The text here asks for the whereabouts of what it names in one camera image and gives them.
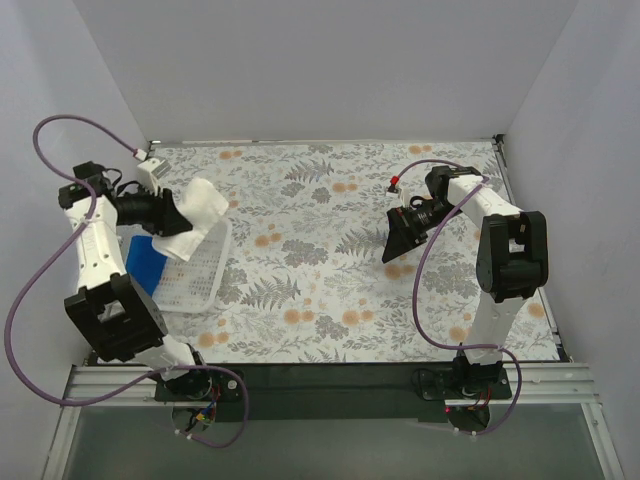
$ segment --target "white wall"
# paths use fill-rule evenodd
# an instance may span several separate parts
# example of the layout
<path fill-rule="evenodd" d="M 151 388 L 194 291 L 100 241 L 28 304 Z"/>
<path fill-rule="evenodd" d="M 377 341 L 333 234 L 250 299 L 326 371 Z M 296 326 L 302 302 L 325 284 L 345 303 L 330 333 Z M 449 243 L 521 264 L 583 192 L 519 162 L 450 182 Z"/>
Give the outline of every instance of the white wall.
<path fill-rule="evenodd" d="M 61 182 L 31 147 L 35 124 L 54 113 L 103 121 L 130 142 L 144 138 L 71 0 L 0 2 L 0 318 L 27 278 L 70 234 L 57 206 Z M 81 160 L 129 160 L 82 124 L 51 125 L 43 145 L 70 171 Z M 75 283 L 74 255 L 63 257 L 27 296 L 15 328 L 15 349 L 27 374 L 52 394 L 63 392 L 72 362 L 87 353 L 63 309 Z M 38 478 L 58 407 L 39 400 L 0 356 L 0 476 Z"/>
<path fill-rule="evenodd" d="M 547 292 L 640 478 L 640 3 L 580 0 L 507 135 L 521 206 L 549 222 Z"/>
<path fill-rule="evenodd" d="M 576 0 L 75 0 L 148 138 L 504 133 Z"/>

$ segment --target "blue object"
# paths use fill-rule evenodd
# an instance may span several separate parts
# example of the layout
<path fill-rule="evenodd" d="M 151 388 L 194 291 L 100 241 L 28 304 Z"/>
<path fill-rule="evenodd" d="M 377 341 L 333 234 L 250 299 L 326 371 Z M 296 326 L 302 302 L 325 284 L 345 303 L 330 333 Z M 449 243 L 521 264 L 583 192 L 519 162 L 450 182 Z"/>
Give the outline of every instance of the blue object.
<path fill-rule="evenodd" d="M 150 236 L 134 235 L 131 238 L 125 268 L 149 296 L 153 295 L 160 283 L 166 263 L 167 257 L 156 252 L 151 246 Z"/>

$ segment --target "white cloth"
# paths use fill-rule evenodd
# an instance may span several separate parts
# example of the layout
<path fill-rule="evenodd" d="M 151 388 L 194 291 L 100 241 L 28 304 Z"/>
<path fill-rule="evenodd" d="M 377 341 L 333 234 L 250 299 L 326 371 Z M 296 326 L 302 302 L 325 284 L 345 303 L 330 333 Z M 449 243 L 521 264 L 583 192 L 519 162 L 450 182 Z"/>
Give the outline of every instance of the white cloth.
<path fill-rule="evenodd" d="M 229 208 L 229 202 L 211 182 L 196 177 L 185 189 L 178 211 L 191 222 L 193 229 L 171 237 L 153 237 L 153 248 L 169 258 L 188 262 L 209 230 Z"/>

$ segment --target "patterned tablecloth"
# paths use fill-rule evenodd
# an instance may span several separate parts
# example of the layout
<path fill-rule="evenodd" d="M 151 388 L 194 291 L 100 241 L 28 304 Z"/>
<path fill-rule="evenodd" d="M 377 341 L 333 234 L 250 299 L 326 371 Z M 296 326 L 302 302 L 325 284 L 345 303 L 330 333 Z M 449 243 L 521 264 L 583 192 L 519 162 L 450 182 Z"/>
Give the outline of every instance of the patterned tablecloth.
<path fill-rule="evenodd" d="M 255 145 L 158 148 L 180 192 L 194 176 L 229 200 L 233 242 L 214 307 L 166 314 L 170 332 L 208 362 L 401 362 L 449 360 L 427 344 L 411 316 L 418 248 L 381 257 L 391 176 L 411 161 L 472 165 L 506 190 L 491 144 Z M 403 178 L 427 194 L 428 166 Z M 463 215 L 436 242 L 421 280 L 420 318 L 438 341 L 465 338 L 479 299 L 479 231 Z M 555 360 L 540 297 L 518 315 L 506 345 L 522 360 Z"/>

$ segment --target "white basket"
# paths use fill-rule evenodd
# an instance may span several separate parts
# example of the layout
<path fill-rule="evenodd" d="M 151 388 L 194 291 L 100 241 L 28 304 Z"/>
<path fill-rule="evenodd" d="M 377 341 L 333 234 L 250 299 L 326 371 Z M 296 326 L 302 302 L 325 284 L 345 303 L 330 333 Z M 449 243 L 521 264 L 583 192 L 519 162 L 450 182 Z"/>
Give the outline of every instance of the white basket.
<path fill-rule="evenodd" d="M 131 237 L 148 235 L 140 227 L 118 227 L 122 258 L 126 263 Z M 229 256 L 231 222 L 223 218 L 209 231 L 188 262 L 169 258 L 153 301 L 164 312 L 202 313 L 216 299 Z"/>

